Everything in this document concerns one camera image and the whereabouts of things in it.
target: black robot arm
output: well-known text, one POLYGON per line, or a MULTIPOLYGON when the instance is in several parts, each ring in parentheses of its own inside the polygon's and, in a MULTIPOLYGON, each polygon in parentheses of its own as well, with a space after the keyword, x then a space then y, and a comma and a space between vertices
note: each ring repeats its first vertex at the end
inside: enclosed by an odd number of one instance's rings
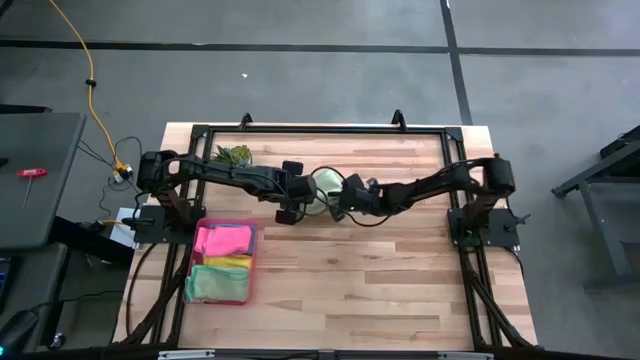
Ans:
POLYGON ((295 223, 300 204, 312 203, 316 194, 315 181, 310 176, 298 176, 302 164, 285 162, 283 168, 270 166, 237 167, 219 162, 205 161, 193 155, 179 155, 175 151, 147 152, 140 160, 137 185, 143 192, 156 197, 168 213, 168 218, 179 219, 183 227, 192 227, 204 216, 204 209, 193 208, 180 198, 175 188, 190 180, 204 180, 221 185, 242 188, 258 201, 280 203, 282 210, 276 221, 295 223), (177 172, 169 165, 179 163, 177 172))
MULTIPOLYGON (((194 209, 178 197, 175 187, 190 181, 204 180, 244 189, 258 201, 280 203, 276 221, 295 224, 301 204, 310 204, 316 197, 316 184, 311 176, 300 176, 303 165, 285 162, 283 168, 270 166, 236 167, 205 161, 193 155, 178 155, 174 151, 147 152, 140 161, 138 187, 156 197, 169 213, 189 227, 204 216, 203 209, 194 209), (179 163, 176 172, 169 165, 179 163)), ((467 191, 477 195, 464 207, 465 229, 485 225, 489 211, 500 198, 515 191, 509 161, 495 156, 460 161, 437 173, 410 184, 378 184, 375 179, 365 187, 358 174, 346 178, 338 194, 340 211, 358 211, 374 216, 391 216, 405 211, 416 202, 451 191, 467 191), (471 170, 481 167, 483 182, 471 176, 471 170)))
POLYGON ((486 224, 488 213, 496 202, 515 191, 515 182, 509 161, 497 154, 492 158, 479 158, 451 164, 437 173, 410 184, 378 184, 375 179, 365 187, 358 174, 346 178, 339 195, 343 211, 358 211, 374 216, 396 215, 413 204, 451 191, 467 191, 477 195, 464 210, 468 219, 465 228, 486 224), (483 181, 471 176, 471 170, 481 167, 483 181))

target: plastic bin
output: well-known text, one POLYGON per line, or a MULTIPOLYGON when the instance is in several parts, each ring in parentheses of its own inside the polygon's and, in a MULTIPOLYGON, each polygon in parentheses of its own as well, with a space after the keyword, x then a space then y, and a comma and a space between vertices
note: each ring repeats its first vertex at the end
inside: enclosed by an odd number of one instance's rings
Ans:
MULTIPOLYGON (((210 228, 213 225, 218 225, 218 224, 233 224, 233 225, 247 225, 251 227, 251 240, 253 242, 253 252, 251 254, 251 269, 249 269, 249 284, 248 287, 249 289, 247 290, 247 300, 246 301, 203 301, 203 302, 189 302, 187 301, 187 297, 186 295, 183 293, 182 294, 182 301, 184 301, 185 304, 215 304, 215 305, 244 305, 247 302, 249 302, 249 299, 251 299, 251 293, 253 290, 253 274, 254 274, 254 269, 256 266, 256 256, 257 256, 257 248, 258 248, 258 231, 257 231, 257 223, 255 221, 251 221, 251 220, 237 220, 237 219, 211 219, 211 218, 204 218, 204 219, 200 219, 198 221, 198 223, 196 224, 196 232, 194 235, 194 244, 195 244, 195 239, 198 236, 198 231, 200 231, 201 228, 210 228)), ((202 257, 203 255, 199 252, 196 252, 195 250, 191 252, 191 259, 189 260, 189 272, 187 274, 187 276, 191 276, 191 267, 193 265, 202 265, 203 261, 202 261, 202 257)))

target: small potted plant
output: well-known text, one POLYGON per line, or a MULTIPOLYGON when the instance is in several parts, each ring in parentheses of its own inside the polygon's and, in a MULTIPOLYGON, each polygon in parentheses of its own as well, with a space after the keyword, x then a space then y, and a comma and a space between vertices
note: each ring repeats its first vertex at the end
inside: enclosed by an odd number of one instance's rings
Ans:
POLYGON ((251 150, 247 145, 234 146, 233 148, 218 145, 218 153, 213 158, 213 161, 239 167, 250 166, 251 160, 251 150))

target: gray concrete floor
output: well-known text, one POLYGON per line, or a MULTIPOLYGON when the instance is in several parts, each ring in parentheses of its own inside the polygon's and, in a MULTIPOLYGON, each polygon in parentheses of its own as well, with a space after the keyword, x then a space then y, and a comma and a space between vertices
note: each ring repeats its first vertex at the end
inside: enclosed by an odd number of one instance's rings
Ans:
MULTIPOLYGON (((90 40, 447 44, 438 0, 59 4, 90 40)), ((449 4, 460 46, 640 46, 640 3, 633 0, 449 4)), ((0 20, 0 38, 74 40, 41 0, 17 0, 0 20)), ((93 51, 93 57, 97 111, 115 139, 137 136, 144 150, 158 148, 168 121, 239 121, 244 112, 267 122, 387 123, 400 108, 411 123, 461 123, 448 55, 93 51)), ((610 264, 582 200, 560 201, 549 190, 639 123, 640 58, 462 56, 461 62, 474 124, 490 127, 495 149, 514 166, 518 191, 511 203, 517 213, 533 214, 519 231, 540 344, 638 357, 638 291, 582 291, 583 282, 608 275, 610 264)), ((81 51, 1 48, 0 102, 87 113, 87 72, 81 51)), ((94 123, 83 138, 107 156, 94 123)), ((133 163, 137 152, 134 143, 119 148, 133 163)), ((108 176, 106 166, 78 154, 60 215, 76 221, 101 216, 97 202, 108 176)), ((104 204, 112 211, 132 206, 132 193, 109 191, 104 204)), ((76 268, 78 278, 87 271, 76 268)), ((114 274, 105 287, 123 286, 121 270, 104 271, 114 274)), ((79 306, 70 345, 108 341, 113 323, 95 315, 105 304, 118 305, 101 299, 79 306)))

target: wooden tabletop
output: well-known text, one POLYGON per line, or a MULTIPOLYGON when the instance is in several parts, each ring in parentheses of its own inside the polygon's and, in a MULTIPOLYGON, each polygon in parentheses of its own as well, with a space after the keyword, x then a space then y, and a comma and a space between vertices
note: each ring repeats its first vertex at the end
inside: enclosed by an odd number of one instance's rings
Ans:
MULTIPOLYGON (((162 149, 186 152, 192 125, 169 123, 162 149)), ((492 156, 487 127, 462 129, 468 158, 492 156)), ((440 140, 432 135, 215 135, 214 145, 240 144, 251 149, 256 165, 300 161, 304 173, 328 165, 381 183, 411 182, 444 165, 440 140)), ((328 214, 307 217, 295 226, 276 224, 276 204, 259 203, 241 189, 215 184, 206 185, 204 205, 208 217, 260 224, 255 283, 245 306, 186 305, 181 347, 472 349, 459 257, 447 228, 447 195, 416 203, 375 228, 359 227, 349 219, 335 223, 328 214)), ((365 223, 379 220, 355 216, 365 223)), ((157 246, 142 265, 131 299, 132 327, 158 296, 167 249, 157 246)), ((142 252, 136 252, 131 273, 142 252)), ((518 263, 499 248, 487 249, 487 261, 497 303, 535 343, 518 263)), ((173 301, 167 307, 163 338, 173 301)), ((123 299, 114 340, 125 336, 124 309, 123 299)), ((483 306, 479 312, 489 341, 483 306)))

